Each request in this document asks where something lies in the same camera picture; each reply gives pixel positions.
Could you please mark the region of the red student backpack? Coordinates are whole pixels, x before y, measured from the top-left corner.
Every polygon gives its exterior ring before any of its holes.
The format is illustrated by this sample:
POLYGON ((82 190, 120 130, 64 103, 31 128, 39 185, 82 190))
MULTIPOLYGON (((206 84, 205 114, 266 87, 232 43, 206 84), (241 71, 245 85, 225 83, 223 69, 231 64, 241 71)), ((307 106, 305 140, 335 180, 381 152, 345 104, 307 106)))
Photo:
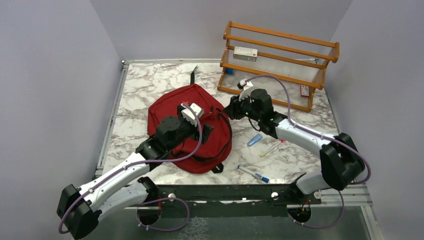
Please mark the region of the red student backpack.
MULTIPOLYGON (((204 142, 194 156, 174 164, 180 169, 193 174, 204 174, 208 171, 220 173, 222 162, 232 149, 232 128, 229 118, 223 114, 224 107, 204 88, 195 83, 195 75, 190 76, 190 84, 166 93, 156 100, 148 109, 147 134, 153 136, 156 127, 167 116, 178 117, 183 107, 181 103, 199 105, 204 113, 200 117, 201 124, 206 125, 204 142)), ((177 146, 170 153, 171 159, 186 156, 195 148, 197 140, 192 138, 177 146)))

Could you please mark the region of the white blue marker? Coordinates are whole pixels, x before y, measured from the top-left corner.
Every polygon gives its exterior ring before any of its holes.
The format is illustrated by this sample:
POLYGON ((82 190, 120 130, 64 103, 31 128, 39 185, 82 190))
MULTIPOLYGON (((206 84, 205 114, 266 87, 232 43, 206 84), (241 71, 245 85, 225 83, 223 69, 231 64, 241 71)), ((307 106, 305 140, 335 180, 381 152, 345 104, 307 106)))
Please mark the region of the white blue marker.
POLYGON ((240 164, 237 166, 237 169, 251 175, 252 177, 254 177, 256 179, 261 180, 264 183, 269 183, 269 181, 270 181, 267 177, 264 177, 259 173, 253 172, 252 170, 250 170, 250 169, 248 169, 248 168, 246 168, 246 167, 244 167, 240 164))

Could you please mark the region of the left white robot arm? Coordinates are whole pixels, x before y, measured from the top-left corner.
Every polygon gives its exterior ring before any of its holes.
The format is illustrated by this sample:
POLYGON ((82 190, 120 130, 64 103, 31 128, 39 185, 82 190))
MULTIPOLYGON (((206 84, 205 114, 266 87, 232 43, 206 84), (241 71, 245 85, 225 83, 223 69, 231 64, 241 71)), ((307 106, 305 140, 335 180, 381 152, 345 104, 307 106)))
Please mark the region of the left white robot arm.
POLYGON ((201 114, 184 109, 178 117, 163 118, 158 129, 175 132, 170 140, 156 132, 143 141, 135 152, 106 174, 79 187, 62 189, 56 214, 60 218, 58 232, 71 234, 75 240, 90 234, 107 215, 137 203, 152 205, 157 191, 142 183, 131 183, 162 163, 180 163, 194 156, 204 142, 206 125, 201 114), (172 150, 188 138, 197 136, 197 144, 187 155, 171 159, 172 150))

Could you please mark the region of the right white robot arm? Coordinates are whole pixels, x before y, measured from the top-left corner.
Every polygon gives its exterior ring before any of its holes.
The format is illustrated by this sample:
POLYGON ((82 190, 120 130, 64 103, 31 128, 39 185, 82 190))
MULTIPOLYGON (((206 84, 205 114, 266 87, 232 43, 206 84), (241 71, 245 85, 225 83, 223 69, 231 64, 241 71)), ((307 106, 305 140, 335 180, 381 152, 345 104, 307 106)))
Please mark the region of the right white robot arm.
POLYGON ((291 183, 288 196, 296 204, 319 190, 342 191, 368 168, 348 134, 321 133, 294 122, 288 114, 274 110, 271 96, 264 89, 255 89, 244 98, 231 97, 223 111, 232 120, 254 120, 260 132, 293 143, 320 158, 319 171, 306 173, 291 183))

